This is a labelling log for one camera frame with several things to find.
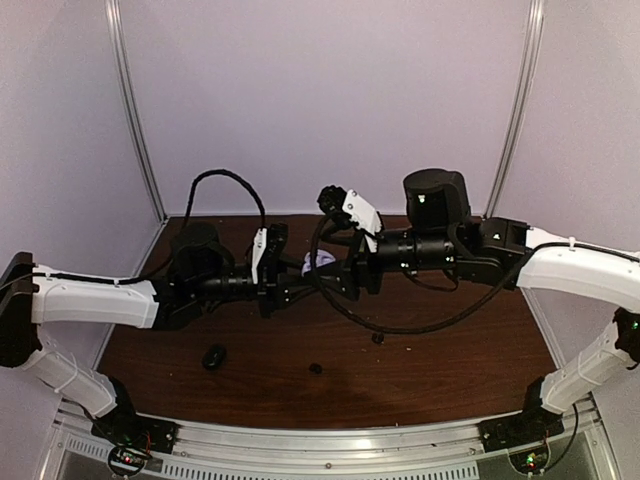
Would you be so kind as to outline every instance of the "black bracket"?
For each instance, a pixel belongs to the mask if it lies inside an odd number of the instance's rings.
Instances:
[[[33,273],[33,266],[30,253],[17,253],[0,277],[0,285]],[[0,366],[19,367],[42,349],[37,326],[31,323],[36,288],[31,278],[25,278],[0,291]]]
[[[510,449],[540,442],[564,432],[562,415],[542,408],[539,378],[527,389],[525,406],[521,413],[480,422],[480,439],[485,452]]]

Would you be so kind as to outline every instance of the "purple wall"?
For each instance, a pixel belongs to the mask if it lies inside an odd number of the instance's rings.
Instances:
[[[497,213],[640,250],[640,4],[547,2],[546,11],[533,90]],[[537,292],[537,299],[567,360],[614,310],[555,292]],[[630,373],[596,394],[629,480],[640,471],[639,391],[640,377]]]
[[[0,265],[129,275],[157,229],[136,163],[104,2],[13,0],[0,13]],[[92,361],[103,325],[50,329]],[[0,475],[35,475],[59,398],[0,369]]]
[[[403,177],[461,170],[491,190],[529,2],[123,1],[136,94],[167,211],[228,167],[271,212],[317,212],[329,184],[404,211]],[[228,180],[195,212],[253,213]]]

